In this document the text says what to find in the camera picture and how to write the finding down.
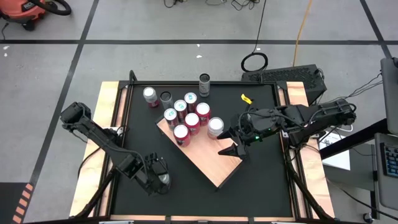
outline yellow object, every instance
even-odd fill
[[[242,94],[241,97],[242,97],[242,100],[245,101],[246,103],[249,103],[249,104],[253,103],[253,102],[252,102],[249,98],[247,98],[244,94]]]
[[[307,19],[308,13],[310,12],[311,4],[312,4],[312,0],[310,0],[310,2],[308,3],[307,9],[305,10],[303,22],[301,23],[300,30],[298,31],[298,35],[297,35],[297,39],[296,39],[296,46],[294,48],[293,67],[294,67],[294,64],[296,63],[297,46],[299,44],[301,31],[303,30],[303,27],[304,27],[304,24],[305,24],[305,20]]]

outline wooden table frame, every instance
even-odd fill
[[[98,101],[93,116],[93,120],[101,127],[110,126],[122,126],[127,122],[126,114],[129,114],[126,107],[127,102],[131,99],[132,88],[122,86],[120,88],[119,82],[103,82],[98,95]],[[290,104],[302,104],[307,105],[307,96],[301,82],[287,82],[287,89],[279,89],[279,98],[281,105],[285,104],[285,101],[290,101]],[[316,140],[310,140],[308,145],[318,148]],[[88,141],[86,146],[85,155],[88,156],[97,148],[97,145],[91,140]],[[305,176],[305,182],[308,190],[314,196],[315,200],[321,205],[321,207],[329,214],[334,217],[333,206],[326,183],[325,173],[323,171],[322,160],[319,153],[315,152],[309,147],[303,148],[298,155],[301,158],[301,163],[293,162],[296,171],[299,167],[302,167],[303,176]],[[103,172],[103,167],[107,167],[109,171],[112,166],[109,159],[106,159],[104,151],[98,151],[95,155],[89,159],[86,164],[82,167],[80,172],[80,178],[76,185],[75,196],[73,198],[72,207],[70,210],[70,216],[76,215],[80,212],[86,203],[91,199],[106,172]],[[105,190],[99,204],[101,206],[96,207],[90,216],[105,216],[109,213],[106,209],[108,203],[111,200],[110,185]],[[298,209],[294,209],[292,204],[293,217],[254,217],[255,222],[292,222],[295,217],[310,218],[313,216],[316,218],[316,214],[313,210],[306,211],[306,204],[303,199],[303,195],[299,188],[295,185],[295,189],[290,186],[291,197],[296,197],[298,202]],[[163,215],[111,215],[112,220],[153,220],[162,221],[166,220],[166,216]],[[248,222],[248,217],[188,217],[188,216],[171,216],[171,221],[197,221],[197,220],[208,220],[208,221],[231,221],[231,222]]]

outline soda can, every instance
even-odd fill
[[[184,123],[187,112],[187,103],[183,100],[177,100],[174,103],[174,109],[177,111],[178,121]]]
[[[201,97],[207,97],[210,94],[210,76],[201,74],[199,76],[199,94]]]
[[[178,118],[177,118],[177,112],[173,108],[169,108],[164,111],[164,118],[167,121],[167,124],[169,124],[169,128],[173,130],[177,125],[178,125]]]
[[[188,113],[194,113],[197,107],[197,95],[194,93],[187,93],[184,96],[185,102],[187,102]]]
[[[156,107],[159,105],[159,100],[157,99],[156,91],[152,87],[147,87],[144,89],[144,98],[150,107]]]
[[[189,113],[185,117],[185,125],[189,129],[191,136],[197,135],[200,131],[199,117],[195,113]]]
[[[183,124],[180,124],[174,128],[174,137],[177,144],[181,147],[186,147],[191,142],[189,130]]]
[[[221,118],[211,118],[207,128],[207,135],[211,139],[216,139],[224,129],[224,122]]]
[[[169,109],[173,108],[174,102],[173,102],[173,97],[170,92],[164,91],[163,93],[160,94],[160,101],[162,102],[163,108]]]
[[[197,115],[200,119],[200,126],[206,126],[210,120],[210,107],[207,103],[199,103],[197,106]]]

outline can lid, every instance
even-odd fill
[[[203,73],[199,76],[199,80],[202,82],[208,82],[210,81],[210,76],[206,73]]]
[[[177,112],[175,109],[173,108],[169,108],[167,110],[164,111],[164,118],[166,120],[172,121],[177,117]]]
[[[171,99],[172,94],[170,92],[164,91],[162,94],[160,94],[160,99],[163,101],[167,101]]]
[[[207,114],[210,111],[210,107],[207,103],[199,103],[197,106],[198,114]]]
[[[150,97],[155,93],[155,90],[152,87],[147,87],[144,89],[144,96]]]
[[[188,135],[188,128],[180,124],[174,128],[174,135],[177,138],[184,138]]]
[[[221,118],[211,118],[209,121],[209,126],[213,130],[222,130],[224,128],[224,122]]]
[[[187,108],[187,103],[185,102],[185,101],[183,101],[183,100],[177,100],[175,103],[174,103],[174,109],[176,110],[176,111],[183,111],[183,110],[185,110]]]
[[[199,117],[195,113],[189,113],[185,117],[185,122],[187,125],[194,126],[199,123]]]
[[[185,100],[185,102],[187,102],[187,103],[194,103],[194,102],[196,102],[196,100],[197,100],[197,95],[194,94],[194,93],[187,93],[187,94],[185,94],[185,96],[184,96],[184,100]]]

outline orange vacuum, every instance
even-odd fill
[[[67,16],[72,10],[64,0],[54,0],[65,9],[59,10],[53,1],[45,0],[0,0],[0,17],[8,22],[22,24],[25,30],[35,29],[35,21],[43,19],[46,11]]]

